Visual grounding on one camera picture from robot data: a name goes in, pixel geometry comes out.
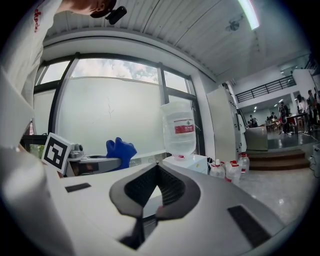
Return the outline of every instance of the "plastic water bottle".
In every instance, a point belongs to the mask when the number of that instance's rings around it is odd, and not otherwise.
[[[174,101],[161,106],[165,150],[172,155],[189,156],[196,149],[194,114],[187,102]]]
[[[241,168],[241,177],[245,177],[249,173],[249,168],[250,168],[250,160],[249,160],[249,155],[246,153],[241,153],[239,154],[240,158],[238,160],[238,164],[240,165]]]
[[[210,176],[224,179],[225,175],[225,169],[220,164],[219,159],[215,160],[215,164],[211,165]]]
[[[230,161],[230,164],[226,165],[225,180],[227,182],[231,182],[238,186],[240,181],[240,176],[241,176],[241,169],[237,164],[237,161],[235,160]]]
[[[232,167],[232,171],[234,173],[233,175],[233,179],[232,179],[232,183],[239,186],[239,183],[240,183],[240,177],[241,177],[241,169],[240,169],[240,166],[239,164],[237,164],[236,161],[233,161],[235,163],[232,163],[231,164],[231,167]]]

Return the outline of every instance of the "table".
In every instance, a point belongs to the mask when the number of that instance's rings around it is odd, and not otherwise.
[[[292,116],[288,116],[287,119],[289,118],[294,118],[295,119],[295,123],[296,123],[296,134],[299,134],[299,122],[298,122],[298,118],[299,117],[303,117],[305,116],[306,118],[306,122],[307,122],[307,128],[308,128],[308,132],[310,134],[310,122],[309,122],[309,117],[308,117],[308,113],[302,113],[302,114],[296,114],[296,115],[292,115]]]

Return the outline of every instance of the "white cabinet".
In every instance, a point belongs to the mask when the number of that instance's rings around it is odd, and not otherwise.
[[[242,152],[240,124],[243,122],[239,122],[235,101],[222,86],[206,96],[213,125],[215,159],[224,162],[238,160]]]

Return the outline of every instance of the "sky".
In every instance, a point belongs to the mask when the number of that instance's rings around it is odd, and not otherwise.
[[[72,77],[91,76],[127,78],[158,84],[158,70],[155,67],[118,59],[80,59]]]
[[[61,79],[69,61],[52,64],[45,73],[41,83]],[[71,75],[79,77],[112,77],[126,78],[158,84],[158,70],[156,67],[140,63],[105,58],[80,59]],[[183,92],[188,92],[184,78],[164,72],[166,86]]]

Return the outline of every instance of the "window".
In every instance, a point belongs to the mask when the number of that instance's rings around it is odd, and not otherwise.
[[[45,84],[55,80],[60,80],[69,62],[70,61],[64,61],[50,65],[47,71],[45,72],[43,79],[41,80],[41,84]]]
[[[164,71],[165,85],[185,93],[188,93],[186,80],[181,76]]]
[[[165,152],[158,84],[108,77],[68,81],[56,133],[83,145],[86,155],[106,155],[106,141],[133,143],[134,158]]]
[[[126,78],[155,84],[159,83],[156,67],[108,58],[80,59],[71,77]]]
[[[48,133],[49,116],[55,91],[56,90],[49,90],[33,96],[33,131],[35,135]]]

